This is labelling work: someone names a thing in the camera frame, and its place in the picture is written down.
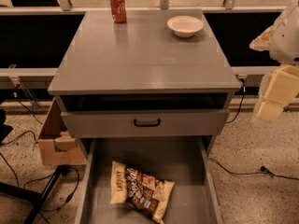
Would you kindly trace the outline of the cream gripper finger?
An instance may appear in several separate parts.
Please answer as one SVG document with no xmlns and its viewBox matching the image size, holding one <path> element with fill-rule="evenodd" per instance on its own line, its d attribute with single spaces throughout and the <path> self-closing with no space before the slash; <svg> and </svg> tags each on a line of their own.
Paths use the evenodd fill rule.
<svg viewBox="0 0 299 224">
<path fill-rule="evenodd" d="M 273 73 L 266 73 L 255 106 L 255 121 L 274 121 L 282 113 L 283 108 L 298 94 L 299 67 L 297 65 L 281 65 Z"/>
<path fill-rule="evenodd" d="M 266 51 L 270 49 L 270 37 L 272 34 L 273 26 L 269 26 L 259 36 L 251 41 L 249 47 L 257 51 Z"/>
</svg>

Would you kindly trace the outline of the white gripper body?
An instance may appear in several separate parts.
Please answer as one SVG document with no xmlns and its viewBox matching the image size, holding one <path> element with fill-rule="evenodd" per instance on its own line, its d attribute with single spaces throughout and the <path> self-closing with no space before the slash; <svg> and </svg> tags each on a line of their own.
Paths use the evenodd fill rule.
<svg viewBox="0 0 299 224">
<path fill-rule="evenodd" d="M 269 54 L 279 63 L 299 64 L 299 0 L 292 0 L 275 20 Z"/>
</svg>

